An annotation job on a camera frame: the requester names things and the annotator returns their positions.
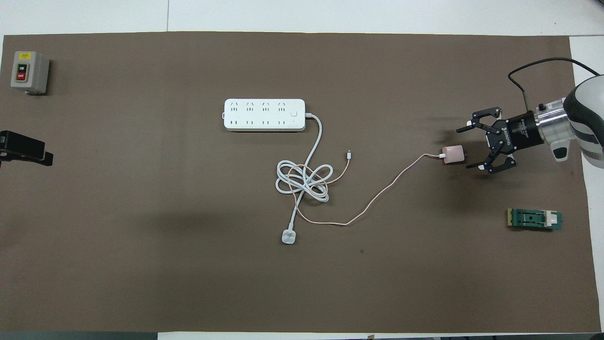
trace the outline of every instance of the power strip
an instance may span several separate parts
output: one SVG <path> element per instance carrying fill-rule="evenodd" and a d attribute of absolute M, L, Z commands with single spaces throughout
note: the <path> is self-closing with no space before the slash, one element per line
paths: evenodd
<path fill-rule="evenodd" d="M 302 99 L 227 99 L 222 113 L 229 131 L 287 132 L 306 126 Z"/>

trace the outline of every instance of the green circuit board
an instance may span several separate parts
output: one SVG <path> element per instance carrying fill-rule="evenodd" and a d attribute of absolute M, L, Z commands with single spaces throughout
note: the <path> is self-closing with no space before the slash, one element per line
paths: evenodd
<path fill-rule="evenodd" d="M 508 209 L 507 225 L 541 229 L 562 229 L 562 214 L 554 210 Z"/>

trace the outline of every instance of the on off switch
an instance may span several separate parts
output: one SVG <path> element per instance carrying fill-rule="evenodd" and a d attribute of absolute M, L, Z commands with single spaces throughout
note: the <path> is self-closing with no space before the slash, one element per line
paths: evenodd
<path fill-rule="evenodd" d="M 27 80 L 27 64 L 17 65 L 17 77 L 16 80 L 25 82 Z"/>

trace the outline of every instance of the pink cable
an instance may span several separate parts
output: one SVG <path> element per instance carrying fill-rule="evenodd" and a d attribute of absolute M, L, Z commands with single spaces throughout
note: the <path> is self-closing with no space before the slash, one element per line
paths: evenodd
<path fill-rule="evenodd" d="M 385 188 L 383 188 L 380 192 L 377 193 L 377 195 L 375 195 L 371 201 L 369 201 L 369 204 L 365 207 L 365 209 L 363 209 L 363 211 L 358 214 L 357 216 L 355 216 L 352 220 L 346 222 L 346 223 L 339 223 L 339 222 L 317 222 L 317 221 L 311 221 L 308 218 L 306 218 L 306 216 L 304 216 L 304 214 L 302 214 L 302 212 L 300 211 L 300 207 L 298 206 L 298 200 L 296 197 L 296 194 L 294 193 L 294 189 L 292 188 L 291 185 L 291 180 L 288 180 L 288 186 L 289 186 L 289 190 L 292 191 L 292 195 L 294 196 L 294 205 L 296 208 L 296 211 L 298 211 L 298 214 L 300 216 L 302 216 L 303 219 L 305 219 L 307 222 L 309 223 L 314 223 L 314 224 L 332 224 L 335 226 L 348 226 L 350 223 L 354 222 L 357 218 L 361 217 L 361 215 L 363 215 L 365 212 L 367 212 L 367 209 L 369 209 L 369 207 L 371 206 L 371 204 L 373 204 L 373 202 L 386 190 L 388 190 L 388 188 L 390 188 L 392 185 L 394 185 L 396 183 L 396 181 L 399 179 L 399 177 L 407 170 L 409 170 L 410 167 L 414 166 L 420 159 L 422 159 L 422 157 L 430 157 L 430 158 L 434 158 L 434 159 L 439 159 L 439 155 L 432 155 L 432 154 L 422 154 L 420 157 L 418 157 L 415 162 L 411 163 L 409 166 L 407 166 L 405 169 L 403 169 L 403 171 L 399 172 L 399 174 L 394 178 L 394 180 L 387 185 Z M 344 170 L 342 171 L 342 173 L 340 174 L 340 176 L 338 176 L 338 178 L 334 179 L 333 181 L 329 181 L 329 182 L 324 182 L 323 185 L 325 186 L 325 194 L 323 195 L 316 195 L 317 197 L 325 197 L 327 195 L 327 185 L 331 184 L 337 180 L 340 179 L 340 177 L 342 177 L 342 175 L 344 175 L 344 173 L 346 172 L 346 169 L 348 168 L 348 164 L 350 164 L 350 159 L 346 162 L 346 167 L 344 168 Z M 312 169 L 310 169 L 310 167 L 304 165 L 304 164 L 296 164 L 295 166 L 291 167 L 288 171 L 288 178 L 289 175 L 291 174 L 292 170 L 294 168 L 305 168 L 308 169 L 310 172 L 312 172 Z"/>

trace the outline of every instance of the white plug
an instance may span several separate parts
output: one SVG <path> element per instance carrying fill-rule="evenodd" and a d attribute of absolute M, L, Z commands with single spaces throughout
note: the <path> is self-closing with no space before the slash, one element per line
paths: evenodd
<path fill-rule="evenodd" d="M 445 146 L 443 153 L 439 155 L 441 159 L 444 159 L 446 164 L 463 162 L 465 159 L 463 155 L 463 147 L 461 145 Z"/>
<path fill-rule="evenodd" d="M 296 232 L 293 229 L 285 229 L 281 235 L 281 242 L 285 244 L 293 244 L 296 242 Z"/>

